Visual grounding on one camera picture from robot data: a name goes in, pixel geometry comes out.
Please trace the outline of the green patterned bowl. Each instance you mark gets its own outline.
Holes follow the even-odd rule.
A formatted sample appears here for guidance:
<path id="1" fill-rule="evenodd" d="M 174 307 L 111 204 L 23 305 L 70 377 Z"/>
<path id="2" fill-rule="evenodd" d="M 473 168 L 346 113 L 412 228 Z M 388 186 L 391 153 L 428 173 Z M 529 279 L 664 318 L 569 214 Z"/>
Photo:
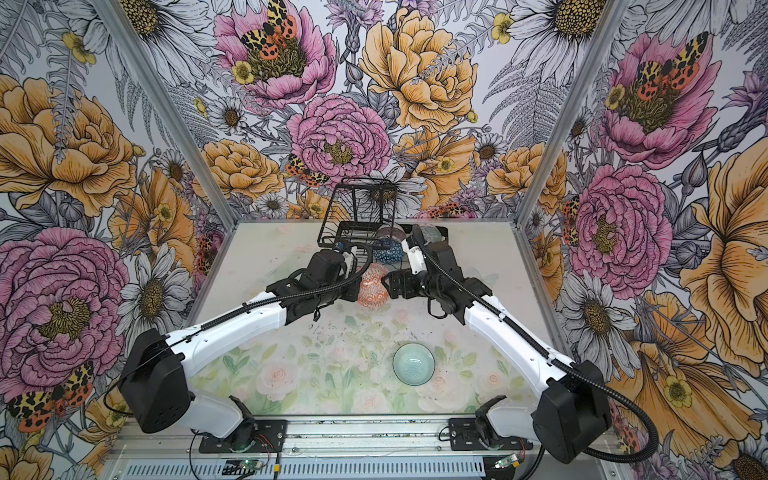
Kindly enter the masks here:
<path id="1" fill-rule="evenodd" d="M 420 231 L 425 245 L 445 240 L 445 234 L 437 226 L 424 224 L 420 226 Z"/>

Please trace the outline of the blue triangle pattern bowl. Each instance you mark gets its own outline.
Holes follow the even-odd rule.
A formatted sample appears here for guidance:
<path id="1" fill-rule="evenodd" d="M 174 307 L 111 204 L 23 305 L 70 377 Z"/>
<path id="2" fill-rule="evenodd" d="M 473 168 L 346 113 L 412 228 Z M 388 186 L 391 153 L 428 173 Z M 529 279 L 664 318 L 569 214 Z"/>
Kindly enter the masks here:
<path id="1" fill-rule="evenodd" d="M 374 251 L 374 260 L 383 265 L 396 265 L 402 262 L 405 253 L 400 243 L 389 243 L 383 249 Z"/>

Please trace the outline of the teal striped bowl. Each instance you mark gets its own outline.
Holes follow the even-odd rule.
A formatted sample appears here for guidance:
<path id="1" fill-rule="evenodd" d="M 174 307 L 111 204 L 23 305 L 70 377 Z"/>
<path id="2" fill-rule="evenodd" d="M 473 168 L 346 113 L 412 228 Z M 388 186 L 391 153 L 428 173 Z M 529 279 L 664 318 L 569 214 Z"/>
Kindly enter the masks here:
<path id="1" fill-rule="evenodd" d="M 422 344 L 401 345 L 393 356 L 393 371 L 397 379 L 408 386 L 426 384 L 434 375 L 435 359 L 432 352 Z"/>

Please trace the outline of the purple striped bowl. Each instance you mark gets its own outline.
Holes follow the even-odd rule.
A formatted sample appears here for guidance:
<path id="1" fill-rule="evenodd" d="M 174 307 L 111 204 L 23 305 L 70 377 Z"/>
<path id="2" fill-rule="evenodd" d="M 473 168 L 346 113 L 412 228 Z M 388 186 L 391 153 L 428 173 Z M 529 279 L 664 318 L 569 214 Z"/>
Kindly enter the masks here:
<path id="1" fill-rule="evenodd" d="M 406 239 L 406 233 L 398 225 L 385 225 L 376 231 L 375 239 L 380 243 L 387 243 L 388 241 L 401 243 Z"/>

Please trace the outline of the orange patterned bowl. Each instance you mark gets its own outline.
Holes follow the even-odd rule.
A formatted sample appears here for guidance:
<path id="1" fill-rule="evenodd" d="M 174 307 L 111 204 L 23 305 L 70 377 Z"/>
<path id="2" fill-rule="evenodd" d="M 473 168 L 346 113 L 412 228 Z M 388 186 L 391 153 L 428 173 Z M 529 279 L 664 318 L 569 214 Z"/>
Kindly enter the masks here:
<path id="1" fill-rule="evenodd" d="M 389 273 L 381 264 L 371 264 L 363 274 L 357 302 L 369 309 L 382 307 L 389 300 L 389 294 L 382 283 L 382 278 Z"/>

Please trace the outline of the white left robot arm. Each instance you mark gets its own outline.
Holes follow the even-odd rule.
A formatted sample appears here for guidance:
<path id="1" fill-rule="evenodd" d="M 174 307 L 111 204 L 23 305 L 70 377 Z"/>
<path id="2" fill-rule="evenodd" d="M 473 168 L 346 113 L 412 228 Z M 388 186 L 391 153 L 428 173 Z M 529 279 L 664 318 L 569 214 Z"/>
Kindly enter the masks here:
<path id="1" fill-rule="evenodd" d="M 193 389 L 189 381 L 214 360 L 262 334 L 338 300 L 356 301 L 363 274 L 374 260 L 362 244 L 314 253 L 307 267 L 272 283 L 252 300 L 212 320 L 169 333 L 152 328 L 129 350 L 118 389 L 145 434 L 173 425 L 207 434 L 235 451 L 257 436 L 253 414 L 234 396 Z"/>

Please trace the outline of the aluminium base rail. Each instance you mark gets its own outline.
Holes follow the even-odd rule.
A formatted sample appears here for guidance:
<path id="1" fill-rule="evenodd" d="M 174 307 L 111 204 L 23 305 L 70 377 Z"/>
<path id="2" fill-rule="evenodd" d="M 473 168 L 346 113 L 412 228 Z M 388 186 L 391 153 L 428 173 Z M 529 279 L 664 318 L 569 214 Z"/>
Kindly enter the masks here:
<path id="1" fill-rule="evenodd" d="M 180 427 L 145 435 L 128 426 L 109 454 L 103 479 L 130 460 L 252 459 L 264 465 L 287 458 L 454 457 L 473 456 L 484 461 L 480 479 L 601 479 L 602 466 L 587 457 L 563 465 L 540 451 L 530 440 L 513 440 L 498 450 L 481 444 L 461 446 L 465 434 L 451 428 L 451 415 L 423 416 L 292 416 L 266 417 L 277 430 L 256 440 L 246 452 L 233 453 L 203 434 Z"/>

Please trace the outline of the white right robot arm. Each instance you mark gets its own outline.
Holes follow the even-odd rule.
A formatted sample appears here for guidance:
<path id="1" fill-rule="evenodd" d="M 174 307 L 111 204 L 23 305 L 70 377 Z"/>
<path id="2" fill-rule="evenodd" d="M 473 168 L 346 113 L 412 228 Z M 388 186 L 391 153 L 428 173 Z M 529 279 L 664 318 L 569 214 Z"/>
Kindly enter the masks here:
<path id="1" fill-rule="evenodd" d="M 424 297 L 480 335 L 509 360 L 535 394 L 521 407 L 506 394 L 494 396 L 475 413 L 475 427 L 486 445 L 506 438 L 538 442 L 568 464 L 584 454 L 601 457 L 593 444 L 612 426 L 604 376 L 593 363 L 577 363 L 519 323 L 481 280 L 458 265 L 446 232 L 432 225 L 407 228 L 401 248 L 407 266 L 388 274 L 383 284 L 394 297 Z"/>

